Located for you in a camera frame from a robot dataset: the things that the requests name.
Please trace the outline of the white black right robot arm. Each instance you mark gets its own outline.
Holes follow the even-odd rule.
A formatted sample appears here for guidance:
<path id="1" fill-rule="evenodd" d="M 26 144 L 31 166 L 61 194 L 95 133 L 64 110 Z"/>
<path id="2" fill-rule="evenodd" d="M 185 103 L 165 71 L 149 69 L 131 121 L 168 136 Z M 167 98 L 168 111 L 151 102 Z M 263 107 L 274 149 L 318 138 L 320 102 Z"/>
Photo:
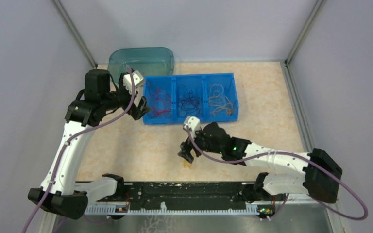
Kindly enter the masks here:
<path id="1" fill-rule="evenodd" d="M 338 199 L 342 169 L 323 149 L 289 152 L 268 148 L 232 137 L 216 122 L 202 128 L 196 117 L 186 120 L 183 129 L 188 138 L 181 143 L 178 155 L 189 163 L 204 155 L 219 163 L 274 171 L 259 173 L 256 178 L 254 194 L 260 200 L 278 194 L 307 194 L 330 204 Z"/>

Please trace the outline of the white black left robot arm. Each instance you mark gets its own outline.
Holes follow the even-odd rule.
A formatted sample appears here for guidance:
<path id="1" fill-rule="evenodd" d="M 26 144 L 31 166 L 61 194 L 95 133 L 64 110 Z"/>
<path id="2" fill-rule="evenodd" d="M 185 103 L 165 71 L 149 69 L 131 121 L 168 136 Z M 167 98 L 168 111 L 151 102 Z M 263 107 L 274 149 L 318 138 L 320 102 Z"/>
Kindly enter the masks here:
<path id="1" fill-rule="evenodd" d="M 99 200 L 126 201 L 121 176 L 104 174 L 96 181 L 83 183 L 77 181 L 77 174 L 95 131 L 106 126 L 105 116 L 122 109 L 123 114 L 139 120 L 149 112 L 145 97 L 134 103 L 143 82 L 141 73 L 130 67 L 118 81 L 105 69 L 86 73 L 84 89 L 67 108 L 63 137 L 52 166 L 41 185 L 28 193 L 31 202 L 46 212 L 77 220 Z"/>

